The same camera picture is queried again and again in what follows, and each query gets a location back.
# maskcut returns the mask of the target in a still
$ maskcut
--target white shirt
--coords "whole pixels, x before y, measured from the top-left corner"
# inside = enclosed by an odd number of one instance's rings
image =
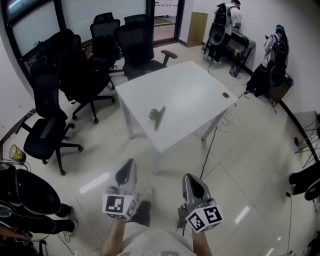
[[[277,39],[279,41],[281,40],[280,36],[278,36],[277,34],[275,36],[277,37]],[[271,56],[271,50],[272,50],[272,46],[274,45],[275,41],[276,41],[275,38],[272,35],[270,35],[268,40],[264,44],[265,55],[263,57],[263,60],[262,60],[261,64],[265,68],[268,67],[269,61],[271,61],[271,59],[273,58]]]
[[[226,7],[234,6],[232,3],[226,3]],[[231,23],[225,27],[225,33],[230,35],[232,34],[232,27],[235,25],[235,23],[241,23],[242,15],[241,11],[238,8],[232,8],[230,9],[231,12]]]
[[[118,256],[196,256],[187,240],[171,231],[129,222]]]

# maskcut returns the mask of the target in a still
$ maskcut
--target black backpack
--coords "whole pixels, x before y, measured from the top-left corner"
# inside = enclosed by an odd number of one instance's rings
[[[268,63],[268,69],[272,69],[274,66],[287,68],[288,47],[282,40],[278,40],[276,35],[272,35],[275,42],[271,48],[271,60]]]
[[[218,6],[218,10],[215,12],[214,24],[222,26],[228,26],[231,24],[231,9],[237,8],[235,6],[227,7],[225,3],[221,3]]]

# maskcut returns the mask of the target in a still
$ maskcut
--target white table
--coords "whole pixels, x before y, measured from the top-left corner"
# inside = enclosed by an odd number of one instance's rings
[[[203,135],[206,140],[227,108],[238,99],[223,84],[193,61],[173,65],[117,86],[130,139],[131,115],[155,147],[153,173],[160,168],[165,150],[214,119]],[[158,131],[149,119],[152,109],[166,107]]]

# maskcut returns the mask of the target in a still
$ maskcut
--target table clamp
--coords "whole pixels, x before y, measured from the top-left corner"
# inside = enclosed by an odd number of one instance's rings
[[[154,130],[158,131],[159,125],[161,123],[162,117],[164,116],[166,107],[164,106],[160,111],[153,108],[149,114],[149,118],[155,121]]]

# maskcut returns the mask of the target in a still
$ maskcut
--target doorway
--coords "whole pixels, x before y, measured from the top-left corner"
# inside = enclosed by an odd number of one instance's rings
[[[153,44],[178,41],[184,0],[155,0]]]

